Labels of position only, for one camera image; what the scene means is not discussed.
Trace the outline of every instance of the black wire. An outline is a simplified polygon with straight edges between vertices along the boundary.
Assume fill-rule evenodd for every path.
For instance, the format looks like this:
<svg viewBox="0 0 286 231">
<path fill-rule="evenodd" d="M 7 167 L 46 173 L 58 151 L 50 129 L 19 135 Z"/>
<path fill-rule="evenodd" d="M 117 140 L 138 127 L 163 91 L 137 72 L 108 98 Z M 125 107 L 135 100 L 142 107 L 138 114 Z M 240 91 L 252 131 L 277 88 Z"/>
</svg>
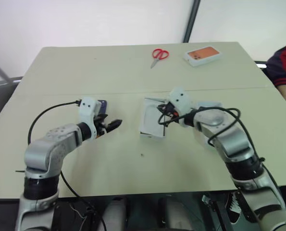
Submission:
<svg viewBox="0 0 286 231">
<path fill-rule="evenodd" d="M 236 109 L 236 108 L 227 108 L 227 109 L 222 110 L 222 111 L 227 112 L 228 114 L 230 114 L 232 117 L 235 118 L 235 120 L 234 120 L 229 126 L 225 127 L 224 129 L 222 129 L 222 130 L 219 131 L 218 133 L 215 133 L 213 136 L 211 136 L 211 137 L 208 139 L 207 143 L 208 143 L 210 146 L 212 146 L 212 147 L 214 147 L 214 145 L 211 143 L 211 141 L 212 141 L 214 138 L 216 138 L 217 136 L 219 136 L 220 134 L 222 134 L 223 132 L 229 130 L 233 125 L 236 124 L 236 122 L 239 121 L 239 119 L 240 119 L 240 117 L 241 117 L 241 112 L 240 112 L 240 110 L 239 110 L 239 109 Z M 238 113 L 238 115 L 236 116 L 236 115 L 235 115 L 234 113 L 232 113 L 231 111 L 236 111 L 236 112 Z"/>
<path fill-rule="evenodd" d="M 32 122 L 31 124 L 31 127 L 29 128 L 29 131 L 28 131 L 28 135 L 27 135 L 27 144 L 30 144 L 31 143 L 31 136 L 32 136 L 32 131 L 33 131 L 33 128 L 36 124 L 36 122 L 39 120 L 39 118 L 45 114 L 47 111 L 53 109 L 53 108 L 56 108 L 56 107 L 60 107 L 60 106 L 65 106 L 65 105 L 71 105 L 71 104 L 80 104 L 80 101 L 73 101 L 73 102 L 69 102 L 69 103 L 61 103 L 61 104 L 58 104 L 58 105 L 55 105 L 55 106 L 52 106 L 52 107 L 49 107 L 47 108 L 46 110 L 44 110 L 42 113 L 40 113 L 35 119 L 34 121 Z M 68 187 L 68 189 L 78 198 L 80 199 L 87 207 L 90 207 L 93 209 L 93 212 L 95 213 L 96 216 L 99 217 L 101 223 L 103 224 L 103 228 L 104 228 L 104 231 L 107 231 L 106 230 L 106 225 L 105 225 L 105 222 L 103 220 L 103 218 L 97 213 L 95 207 L 89 203 L 87 200 L 85 200 L 83 197 L 81 197 L 71 186 L 70 184 L 68 183 L 68 181 L 66 180 L 63 172 L 61 171 L 61 177 L 62 177 L 62 180 L 64 181 L 64 183 L 66 184 L 66 186 Z"/>
<path fill-rule="evenodd" d="M 29 131 L 28 131 L 28 135 L 27 135 L 27 144 L 30 144 L 31 143 L 31 136 L 32 136 L 32 131 L 33 131 L 33 128 L 37 122 L 37 120 L 39 120 L 39 118 L 45 114 L 47 111 L 53 109 L 53 108 L 56 108 L 56 107 L 60 107 L 60 106 L 65 106 L 65 105 L 70 105 L 70 104 L 75 104 L 75 103 L 78 103 L 78 101 L 73 101 L 73 102 L 69 102 L 69 103 L 61 103 L 61 104 L 58 104 L 58 105 L 55 105 L 55 106 L 52 106 L 52 107 L 49 107 L 47 108 L 46 110 L 44 110 L 42 113 L 40 113 L 35 119 L 34 121 L 32 122 L 31 124 L 31 127 L 29 128 Z"/>
<path fill-rule="evenodd" d="M 212 137 L 210 137 L 208 139 L 208 144 L 213 146 L 212 143 L 210 143 L 211 140 L 213 140 L 214 138 L 216 138 L 219 134 L 223 133 L 224 131 L 228 130 L 229 128 L 231 128 L 236 122 L 238 122 L 240 124 L 240 126 L 242 127 L 242 129 L 244 130 L 250 144 L 252 145 L 252 148 L 254 150 L 254 153 L 256 154 L 256 149 L 255 149 L 255 146 L 254 146 L 254 143 L 253 143 L 253 140 L 247 130 L 247 128 L 244 126 L 244 124 L 242 123 L 242 121 L 240 120 L 240 116 L 241 116 L 241 112 L 240 110 L 238 110 L 237 108 L 222 108 L 222 107 L 201 107 L 199 108 L 198 110 L 196 110 L 194 113 L 198 113 L 198 112 L 203 112 L 203 111 L 207 111 L 207 110 L 213 110 L 213 109 L 218 109 L 218 110 L 221 110 L 221 111 L 224 111 L 224 112 L 227 112 L 229 113 L 232 117 L 235 118 L 235 120 L 226 128 L 224 128 L 223 130 L 221 130 L 220 132 L 218 132 L 217 134 L 213 135 Z M 238 115 L 235 115 L 234 113 L 232 113 L 231 111 L 237 111 Z M 162 114 L 160 116 L 160 118 L 158 119 L 158 124 L 160 125 L 165 125 L 167 126 L 168 124 L 172 123 L 172 122 L 175 122 L 179 119 L 182 119 L 182 118 L 185 118 L 186 116 L 188 116 L 188 114 L 185 114 L 185 115 L 182 115 L 182 116 L 178 116 L 178 117 L 175 117 L 174 119 L 171 119 L 171 120 L 168 120 L 168 121 L 164 121 L 164 122 L 160 122 L 161 119 L 163 118 L 164 114 Z"/>
</svg>

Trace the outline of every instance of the phone box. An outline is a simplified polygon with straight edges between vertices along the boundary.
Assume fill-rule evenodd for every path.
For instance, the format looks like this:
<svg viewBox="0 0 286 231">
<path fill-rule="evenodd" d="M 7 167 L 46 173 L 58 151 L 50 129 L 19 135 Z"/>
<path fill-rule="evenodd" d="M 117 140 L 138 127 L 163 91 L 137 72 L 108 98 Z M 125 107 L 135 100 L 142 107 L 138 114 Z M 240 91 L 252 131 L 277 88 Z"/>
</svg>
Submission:
<svg viewBox="0 0 286 231">
<path fill-rule="evenodd" d="M 208 46 L 193 51 L 187 51 L 184 55 L 184 59 L 191 66 L 198 66 L 217 60 L 221 56 L 221 52 L 219 52 L 213 46 Z"/>
</svg>

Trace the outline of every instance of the white wall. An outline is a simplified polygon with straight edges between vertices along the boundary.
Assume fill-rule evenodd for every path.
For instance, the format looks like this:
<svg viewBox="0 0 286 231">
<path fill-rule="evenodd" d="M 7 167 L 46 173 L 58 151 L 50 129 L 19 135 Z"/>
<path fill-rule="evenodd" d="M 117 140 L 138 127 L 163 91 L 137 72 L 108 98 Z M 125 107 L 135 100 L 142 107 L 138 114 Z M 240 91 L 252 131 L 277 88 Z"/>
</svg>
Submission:
<svg viewBox="0 0 286 231">
<path fill-rule="evenodd" d="M 0 0 L 0 67 L 24 75 L 46 46 L 182 42 L 192 0 Z"/>
<path fill-rule="evenodd" d="M 266 61 L 286 45 L 286 0 L 201 0 L 190 42 L 238 41 Z"/>
</svg>

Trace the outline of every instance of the small white box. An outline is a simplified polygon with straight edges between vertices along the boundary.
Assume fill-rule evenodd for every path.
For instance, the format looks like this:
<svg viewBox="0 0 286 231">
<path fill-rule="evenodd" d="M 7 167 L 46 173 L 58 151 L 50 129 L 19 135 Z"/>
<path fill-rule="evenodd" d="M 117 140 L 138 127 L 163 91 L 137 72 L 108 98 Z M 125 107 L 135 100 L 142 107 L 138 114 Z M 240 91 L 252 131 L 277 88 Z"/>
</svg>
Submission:
<svg viewBox="0 0 286 231">
<path fill-rule="evenodd" d="M 208 46 L 193 51 L 187 51 L 184 55 L 184 59 L 191 66 L 198 66 L 217 60 L 221 56 L 221 52 L 219 52 L 213 46 Z"/>
<path fill-rule="evenodd" d="M 149 138 L 165 138 L 165 126 L 158 124 L 158 119 L 162 115 L 157 106 L 162 102 L 152 99 L 144 99 L 144 111 L 140 122 L 140 136 Z"/>
</svg>

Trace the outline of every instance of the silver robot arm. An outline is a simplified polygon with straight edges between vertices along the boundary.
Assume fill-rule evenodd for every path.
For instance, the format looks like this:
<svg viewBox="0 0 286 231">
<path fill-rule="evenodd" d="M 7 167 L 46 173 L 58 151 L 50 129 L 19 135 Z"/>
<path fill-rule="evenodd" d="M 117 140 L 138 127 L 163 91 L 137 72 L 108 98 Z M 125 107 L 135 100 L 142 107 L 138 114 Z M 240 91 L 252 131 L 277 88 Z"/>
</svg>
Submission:
<svg viewBox="0 0 286 231">
<path fill-rule="evenodd" d="M 85 140 L 93 140 L 119 127 L 121 120 L 103 124 L 101 103 L 86 97 L 80 102 L 79 124 L 50 130 L 29 144 L 25 152 L 24 193 L 20 197 L 16 231 L 51 230 L 58 199 L 58 181 L 63 159 Z"/>
<path fill-rule="evenodd" d="M 183 127 L 194 127 L 207 138 L 232 124 L 227 113 L 221 110 L 202 111 L 201 108 L 193 107 L 190 97 L 182 88 L 175 88 L 158 109 L 163 115 L 169 116 L 172 122 Z M 233 125 L 212 139 L 212 143 L 238 188 L 239 205 L 246 217 L 255 219 L 263 231 L 286 231 L 284 200 L 246 133 Z"/>
</svg>

